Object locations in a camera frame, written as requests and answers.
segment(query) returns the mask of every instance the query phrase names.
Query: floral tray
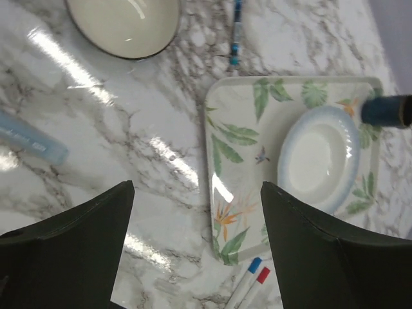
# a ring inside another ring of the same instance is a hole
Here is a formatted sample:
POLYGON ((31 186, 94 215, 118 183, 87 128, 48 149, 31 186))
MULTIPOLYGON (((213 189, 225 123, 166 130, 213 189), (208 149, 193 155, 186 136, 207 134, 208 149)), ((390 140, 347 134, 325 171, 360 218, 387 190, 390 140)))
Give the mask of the floral tray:
POLYGON ((382 95, 372 77, 234 77, 207 94, 205 123, 213 248, 235 265, 270 250, 260 200, 262 182, 276 183, 283 140, 297 119, 325 104, 345 110, 359 128, 360 164, 351 194, 336 211, 368 209, 379 168, 380 128, 362 124, 362 103, 382 95))

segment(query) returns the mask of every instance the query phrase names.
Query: red marker cap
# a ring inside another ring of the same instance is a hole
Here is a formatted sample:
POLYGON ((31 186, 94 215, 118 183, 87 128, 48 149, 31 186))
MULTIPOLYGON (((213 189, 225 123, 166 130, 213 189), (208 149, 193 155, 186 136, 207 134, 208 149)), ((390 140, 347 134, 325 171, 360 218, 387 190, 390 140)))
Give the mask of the red marker cap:
POLYGON ((261 285, 265 282, 266 278, 269 276, 270 269, 265 267, 257 277, 256 281, 258 281, 261 285))

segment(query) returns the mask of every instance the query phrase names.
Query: marble table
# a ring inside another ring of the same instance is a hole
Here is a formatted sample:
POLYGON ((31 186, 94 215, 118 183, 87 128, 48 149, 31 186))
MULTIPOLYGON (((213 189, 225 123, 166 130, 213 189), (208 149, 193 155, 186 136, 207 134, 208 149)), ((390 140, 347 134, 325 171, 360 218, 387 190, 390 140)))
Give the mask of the marble table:
MULTIPOLYGON (((134 62, 90 45, 63 0, 0 2, 1 109, 70 149, 64 165, 50 166, 0 146, 0 232, 133 180, 112 296, 130 309, 224 308, 248 266, 226 267, 212 253, 202 107, 214 82, 372 75, 386 94, 397 91, 366 2, 246 1, 238 70, 228 58, 232 1, 187 0, 184 11, 172 45, 134 62)), ((411 131, 385 130, 380 159, 376 204, 350 222, 405 237, 412 226, 411 131)), ((273 273, 251 308, 281 307, 273 273)))

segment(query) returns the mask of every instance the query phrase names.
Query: white bowl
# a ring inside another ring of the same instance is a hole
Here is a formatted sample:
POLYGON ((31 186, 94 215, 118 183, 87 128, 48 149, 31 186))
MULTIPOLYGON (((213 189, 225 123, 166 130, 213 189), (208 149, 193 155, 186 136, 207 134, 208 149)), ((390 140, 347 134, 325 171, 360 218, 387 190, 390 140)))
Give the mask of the white bowl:
POLYGON ((180 20, 180 0, 66 0, 80 31, 99 48, 127 59, 164 50, 180 20))
POLYGON ((277 184, 297 199, 333 214, 359 168, 361 147, 350 116, 331 106, 305 113, 282 146, 277 184))

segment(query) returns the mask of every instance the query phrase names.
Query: light blue rim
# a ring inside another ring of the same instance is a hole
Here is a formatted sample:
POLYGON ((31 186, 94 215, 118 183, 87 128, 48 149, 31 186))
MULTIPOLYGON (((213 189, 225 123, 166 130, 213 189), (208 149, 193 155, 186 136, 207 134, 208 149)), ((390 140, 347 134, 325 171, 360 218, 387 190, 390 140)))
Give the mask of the light blue rim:
POLYGON ((330 204, 325 207, 327 209, 327 213, 333 214, 348 197, 353 183, 355 182, 359 168, 359 161, 361 158, 361 143, 359 140, 359 132, 355 126, 355 123, 353 122, 349 114, 347 114, 347 112, 333 106, 322 106, 308 111, 296 122, 296 124, 289 131, 289 134, 286 136, 286 139, 282 145, 281 155, 277 164, 277 185, 285 191, 288 190, 288 177, 286 170, 287 166, 290 163, 292 146, 312 121, 316 120, 320 116, 324 117, 325 115, 342 121, 343 125, 348 130, 348 134, 351 136, 351 140, 353 142, 353 163, 349 167, 351 171, 349 173, 348 181, 343 187, 341 193, 338 194, 336 198, 331 200, 330 204))

